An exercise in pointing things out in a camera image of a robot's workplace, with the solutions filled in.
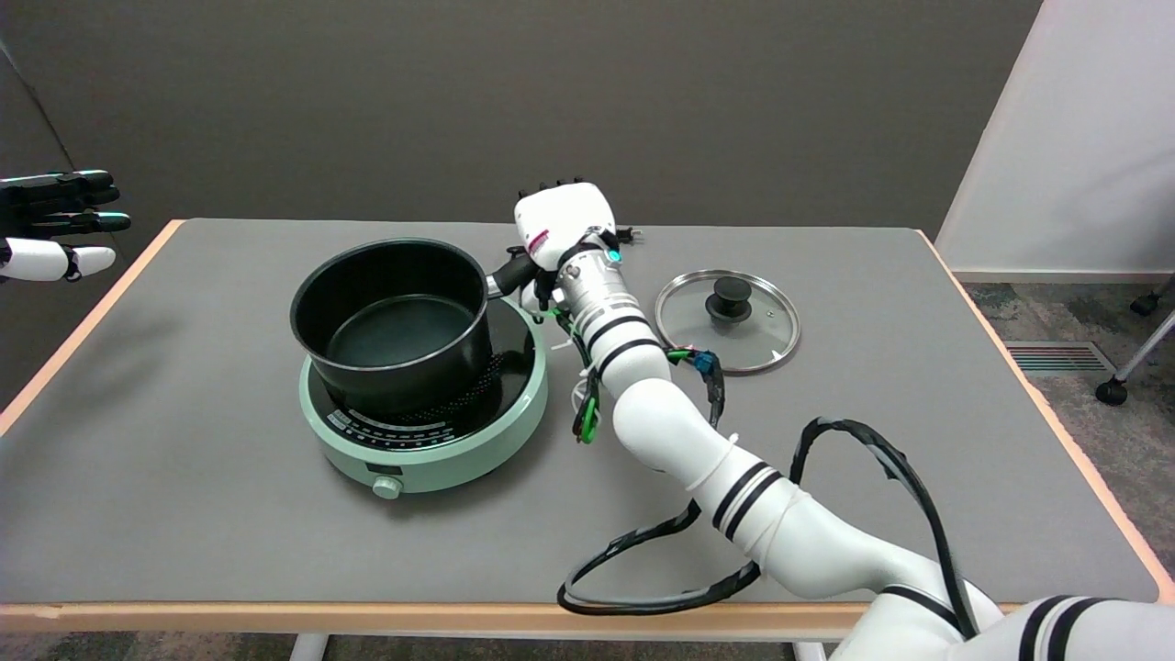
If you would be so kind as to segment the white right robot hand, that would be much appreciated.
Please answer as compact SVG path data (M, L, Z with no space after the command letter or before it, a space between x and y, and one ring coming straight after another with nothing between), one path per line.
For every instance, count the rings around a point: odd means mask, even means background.
M540 292L551 288L548 281L553 279L566 252L582 243L620 251L611 205L597 186L585 181L557 183L525 194L513 205L513 221L524 254L540 268L518 297L521 306L531 313L544 309Z

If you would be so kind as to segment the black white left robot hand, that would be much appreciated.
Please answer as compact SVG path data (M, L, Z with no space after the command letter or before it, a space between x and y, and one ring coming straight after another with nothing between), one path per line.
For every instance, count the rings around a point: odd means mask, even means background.
M61 243L59 238L130 229L129 214L101 209L119 198L115 178L105 169L4 177L4 282L76 282L112 267L118 259L114 248Z

